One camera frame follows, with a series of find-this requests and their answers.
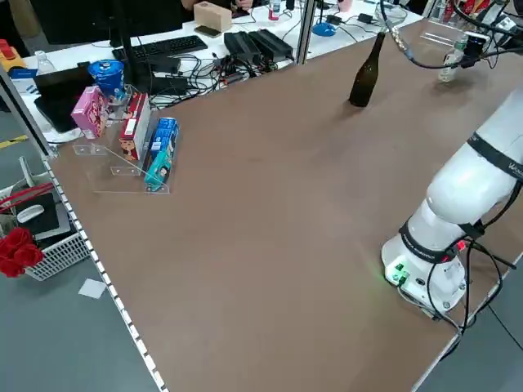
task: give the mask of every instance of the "pink box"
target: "pink box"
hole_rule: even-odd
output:
[[[109,117],[108,103],[98,86],[86,87],[71,117],[88,139],[100,137]]]

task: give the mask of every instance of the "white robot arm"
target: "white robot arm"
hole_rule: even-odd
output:
[[[427,197],[382,248],[385,276],[412,298],[444,314],[466,290],[465,270],[450,248],[523,180],[523,89],[515,90],[436,174]],[[485,156],[477,150],[486,147]],[[505,157],[498,164],[495,160]],[[502,170],[498,166],[505,163]]]

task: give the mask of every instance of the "yellow tape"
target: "yellow tape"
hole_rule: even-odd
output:
[[[26,135],[18,136],[14,139],[6,140],[6,141],[0,141],[0,149],[5,149],[6,147],[9,147],[10,145],[15,145],[16,143],[20,143],[21,141],[28,140],[28,137]]]

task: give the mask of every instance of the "metal pole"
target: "metal pole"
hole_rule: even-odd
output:
[[[303,13],[302,27],[300,28],[300,38],[297,43],[296,64],[305,64],[309,51],[309,41],[311,40],[312,25],[314,24],[314,14],[316,9],[315,0],[307,0],[305,12]]]
[[[129,35],[129,28],[127,26],[127,17],[125,16],[125,8],[122,0],[112,0],[114,19],[116,20],[116,27],[122,39],[123,51],[127,57],[129,70],[131,72],[131,81],[135,86],[138,84],[139,72],[136,57],[132,51],[131,36]]]
[[[3,98],[15,120],[19,123],[22,132],[31,140],[37,151],[39,151],[44,158],[55,157],[57,155],[56,149],[47,143],[45,136],[29,112],[29,109],[27,109],[22,97],[1,66],[0,96]]]

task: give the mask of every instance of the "white basket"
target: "white basket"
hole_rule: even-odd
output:
[[[64,238],[58,243],[42,250],[43,260],[34,267],[25,269],[25,273],[39,281],[50,278],[73,264],[90,256],[85,242],[79,233]]]

